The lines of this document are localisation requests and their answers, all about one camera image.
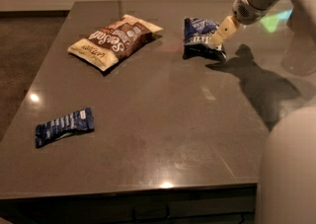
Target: small blue wrapper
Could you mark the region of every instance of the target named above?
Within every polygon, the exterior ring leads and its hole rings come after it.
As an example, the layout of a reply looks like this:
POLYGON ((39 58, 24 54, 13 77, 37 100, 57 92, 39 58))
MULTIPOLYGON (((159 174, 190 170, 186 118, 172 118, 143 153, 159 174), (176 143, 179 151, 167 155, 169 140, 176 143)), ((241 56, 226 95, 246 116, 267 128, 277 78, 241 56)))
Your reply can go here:
POLYGON ((219 60, 225 63, 227 60, 224 46, 209 47, 211 36, 217 31, 219 24, 206 19, 185 18, 185 49, 186 52, 197 52, 204 57, 219 60))
POLYGON ((36 146, 41 148, 71 134, 89 132, 94 129, 92 111, 90 108, 86 108, 38 125, 36 128, 36 146))

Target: blue snack bag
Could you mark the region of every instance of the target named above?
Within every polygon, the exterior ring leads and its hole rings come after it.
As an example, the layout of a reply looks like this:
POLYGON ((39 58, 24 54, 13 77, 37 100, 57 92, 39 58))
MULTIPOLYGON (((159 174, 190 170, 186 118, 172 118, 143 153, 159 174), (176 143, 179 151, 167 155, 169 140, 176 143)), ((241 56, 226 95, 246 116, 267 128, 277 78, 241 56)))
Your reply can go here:
POLYGON ((41 148, 74 133, 90 132, 94 129, 92 111, 90 108, 86 108, 38 125, 36 128, 36 146, 41 148))
POLYGON ((227 56, 224 46, 209 46, 210 38, 218 27, 219 24, 211 20, 185 18, 185 50, 197 51, 200 55, 225 63, 227 56))

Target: brown snack bag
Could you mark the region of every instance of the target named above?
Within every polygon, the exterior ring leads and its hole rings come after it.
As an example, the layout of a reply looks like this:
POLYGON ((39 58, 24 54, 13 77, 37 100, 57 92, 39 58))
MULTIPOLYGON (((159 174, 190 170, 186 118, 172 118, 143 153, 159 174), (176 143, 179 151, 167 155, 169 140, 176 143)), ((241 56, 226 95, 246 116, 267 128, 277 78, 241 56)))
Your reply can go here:
POLYGON ((163 29, 130 15, 82 38, 68 47, 75 54, 102 71, 129 57, 143 47, 152 35, 163 29))

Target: candy wrapper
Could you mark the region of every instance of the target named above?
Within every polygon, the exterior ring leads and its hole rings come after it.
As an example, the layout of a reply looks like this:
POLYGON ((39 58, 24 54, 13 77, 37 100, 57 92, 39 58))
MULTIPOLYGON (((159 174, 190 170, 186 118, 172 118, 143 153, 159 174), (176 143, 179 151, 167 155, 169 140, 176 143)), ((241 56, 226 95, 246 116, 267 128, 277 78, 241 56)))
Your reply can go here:
POLYGON ((227 56, 224 46, 210 46, 210 38, 218 27, 219 24, 211 20, 185 18, 185 50, 225 63, 227 56))
POLYGON ((73 53, 102 71, 124 60, 143 47, 162 28, 124 15, 117 21, 69 46, 73 53))
POLYGON ((69 115, 40 124, 36 128, 36 146, 44 145, 78 132, 89 132, 95 129, 90 108, 73 112, 69 115))

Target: desk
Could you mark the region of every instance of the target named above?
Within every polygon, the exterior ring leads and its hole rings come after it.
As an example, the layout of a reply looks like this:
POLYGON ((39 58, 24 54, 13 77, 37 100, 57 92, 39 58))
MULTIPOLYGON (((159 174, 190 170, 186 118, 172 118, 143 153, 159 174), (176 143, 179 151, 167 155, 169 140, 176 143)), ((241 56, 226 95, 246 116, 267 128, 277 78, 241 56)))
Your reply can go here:
MULTIPOLYGON (((282 21, 272 34, 261 23, 242 29, 225 44, 224 67, 184 59, 183 19, 220 22, 232 2, 75 3, 0 142, 0 201, 254 187, 271 128, 312 99, 315 77, 280 66, 292 38, 282 21), (122 14, 164 31, 107 75, 67 53, 122 14), (85 107, 95 132, 36 149, 37 124, 85 107)), ((281 3, 273 13, 290 7, 281 3)))

